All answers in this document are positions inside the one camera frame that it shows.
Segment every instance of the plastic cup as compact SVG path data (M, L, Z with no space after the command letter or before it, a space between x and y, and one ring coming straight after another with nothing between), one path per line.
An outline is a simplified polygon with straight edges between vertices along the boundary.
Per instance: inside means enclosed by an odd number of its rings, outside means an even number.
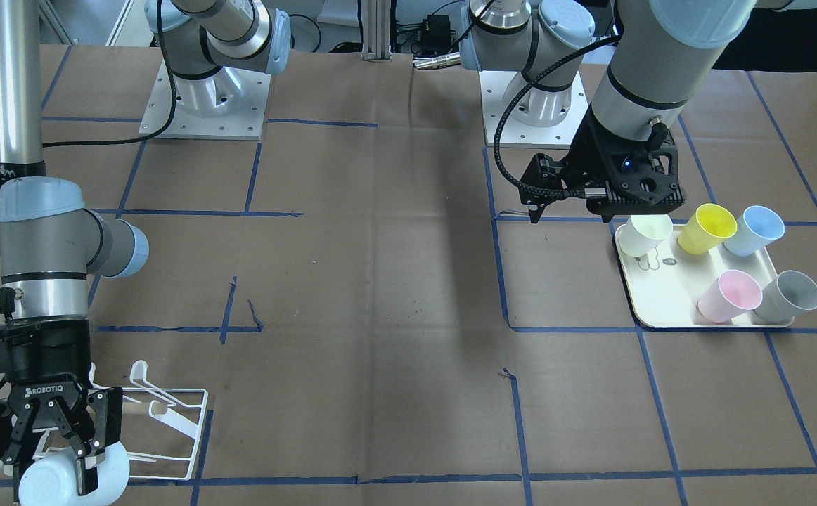
M750 205L737 218L737 233L724 241L724 247L738 257L746 257L784 237L784 230L784 221L777 212L762 205Z
M751 275L731 269L724 271L699 297L697 308L705 319L724 323L761 304L761 286Z
M737 233L737 221L730 211L717 204L700 205L678 235L681 249L702 255Z
M87 495L77 495L75 456L71 448L39 459L24 473L18 498L24 506L104 506L124 492L130 477L130 460L124 446L106 446L105 460L96 465L99 487Z
M618 231L618 249L624 255L645 255L674 231L674 223L666 214L637 214L627 219Z
M762 294L764 301L755 313L770 323L786 323L797 314L817 309L817 284L799 271L779 273Z

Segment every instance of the white mounting plate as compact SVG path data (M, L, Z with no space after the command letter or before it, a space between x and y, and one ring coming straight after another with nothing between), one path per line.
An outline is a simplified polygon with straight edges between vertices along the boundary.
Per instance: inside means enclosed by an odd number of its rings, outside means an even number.
M483 104L483 126L487 131L487 146L493 145L493 135L502 113L505 112L506 102L502 95L506 92L508 83L517 72L482 70L480 71L480 102ZM538 128L522 124L509 117L505 128L502 129L502 140L499 146L503 148L546 148L547 150L566 150L572 144L574 134L586 114L589 104L586 102L586 93L583 91L583 82L580 74L575 74L572 82L572 105L565 115L564 121L549 128Z
M675 225L668 240L634 259L618 249L618 233L624 227L627 225L621 225L615 231L615 254L633 313L640 323L654 329L781 329L793 323L793 320L784 324L767 323L753 311L740 314L727 323L711 323L695 307L695 302L714 279L728 269L748 273L761 286L777 278L778 272L764 247L748 257L737 257L724 246L713 247L704 255L690 255L678 246L678 235L684 226Z
M258 141L262 137L264 109L268 102L271 76L250 70L234 70L243 83L245 96L241 105L220 116L196 116L181 107L175 108L171 126L159 138L225 138L230 141ZM168 119L171 86L162 63L152 86L152 95L139 125L141 135L151 134Z

